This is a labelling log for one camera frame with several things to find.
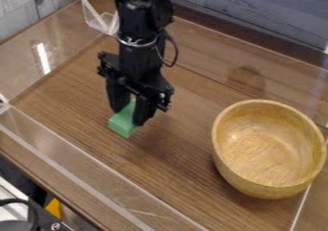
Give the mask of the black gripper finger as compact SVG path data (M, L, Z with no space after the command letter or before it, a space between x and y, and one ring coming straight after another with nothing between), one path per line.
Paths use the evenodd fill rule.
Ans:
M156 112L156 99L150 93L140 93L135 96L134 125L142 127Z
M112 111L118 113L131 100L130 90L118 83L116 79L106 79L106 92Z

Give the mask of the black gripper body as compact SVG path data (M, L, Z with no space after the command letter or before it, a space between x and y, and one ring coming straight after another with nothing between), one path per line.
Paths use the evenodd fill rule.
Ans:
M99 52L97 73L118 80L131 95L150 93L156 99L156 110L167 111L174 88L162 74L164 62L164 38L160 37L148 46L119 44L119 53Z

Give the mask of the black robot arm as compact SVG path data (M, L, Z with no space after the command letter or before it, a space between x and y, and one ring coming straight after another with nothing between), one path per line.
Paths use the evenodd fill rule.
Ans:
M162 75L166 26L172 22L170 0L114 0L119 53L100 52L99 74L106 78L110 107L120 112L134 104L132 123L140 127L158 110L166 111L174 88Z

